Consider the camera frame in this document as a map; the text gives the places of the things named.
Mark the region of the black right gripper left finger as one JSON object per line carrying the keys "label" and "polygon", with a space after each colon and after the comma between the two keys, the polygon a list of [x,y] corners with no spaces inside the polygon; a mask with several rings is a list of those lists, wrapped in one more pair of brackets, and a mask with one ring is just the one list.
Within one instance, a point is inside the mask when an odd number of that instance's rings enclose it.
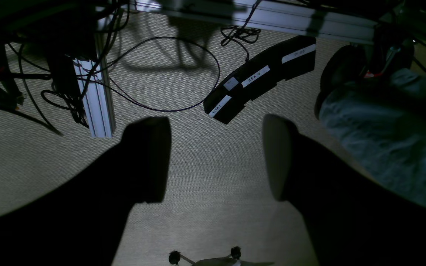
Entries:
{"label": "black right gripper left finger", "polygon": [[163,201],[171,146],[168,117],[129,124],[71,180],[0,216],[0,266],[110,266],[135,204]]}

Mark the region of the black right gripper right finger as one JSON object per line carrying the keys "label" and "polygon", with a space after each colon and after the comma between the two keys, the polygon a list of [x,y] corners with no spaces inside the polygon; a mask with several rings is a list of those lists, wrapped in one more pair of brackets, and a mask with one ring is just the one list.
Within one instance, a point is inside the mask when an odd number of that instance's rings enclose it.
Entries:
{"label": "black right gripper right finger", "polygon": [[263,118],[274,198],[302,215],[322,266],[426,266],[426,208],[358,173],[290,120]]}

